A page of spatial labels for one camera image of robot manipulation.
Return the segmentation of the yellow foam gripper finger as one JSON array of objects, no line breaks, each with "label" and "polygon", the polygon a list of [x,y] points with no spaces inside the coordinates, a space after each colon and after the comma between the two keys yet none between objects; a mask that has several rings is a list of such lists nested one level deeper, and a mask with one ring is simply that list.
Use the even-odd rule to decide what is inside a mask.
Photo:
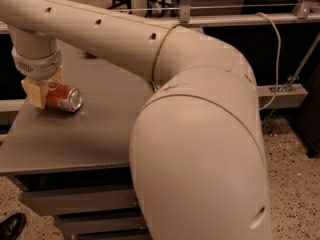
[{"label": "yellow foam gripper finger", "polygon": [[48,90],[54,91],[59,85],[63,83],[63,68],[59,67],[57,72],[48,79]]},{"label": "yellow foam gripper finger", "polygon": [[29,102],[39,109],[44,109],[49,89],[48,82],[25,78],[21,81],[21,84]]}]

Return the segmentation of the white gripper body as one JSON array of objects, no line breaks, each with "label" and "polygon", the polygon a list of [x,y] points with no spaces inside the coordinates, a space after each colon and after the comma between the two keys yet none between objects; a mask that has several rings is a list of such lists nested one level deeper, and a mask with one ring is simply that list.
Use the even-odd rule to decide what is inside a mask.
[{"label": "white gripper body", "polygon": [[61,49],[45,58],[26,58],[12,49],[16,69],[23,75],[35,80],[47,80],[55,75],[62,64]]}]

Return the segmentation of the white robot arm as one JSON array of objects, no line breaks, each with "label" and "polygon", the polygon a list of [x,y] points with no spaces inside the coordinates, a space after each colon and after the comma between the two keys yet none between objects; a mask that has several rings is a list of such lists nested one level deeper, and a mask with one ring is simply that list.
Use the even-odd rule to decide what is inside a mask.
[{"label": "white robot arm", "polygon": [[158,85],[129,148],[153,240],[272,240],[256,81],[236,48],[66,0],[0,0],[0,9],[13,31],[59,39]]}]

